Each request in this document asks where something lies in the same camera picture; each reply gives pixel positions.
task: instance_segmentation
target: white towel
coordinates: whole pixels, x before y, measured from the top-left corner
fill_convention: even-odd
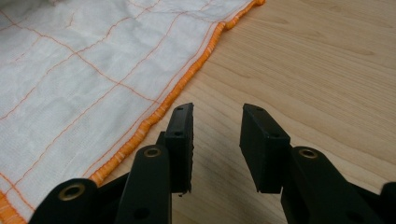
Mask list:
[[[0,218],[58,184],[100,185],[263,0],[0,2]]]

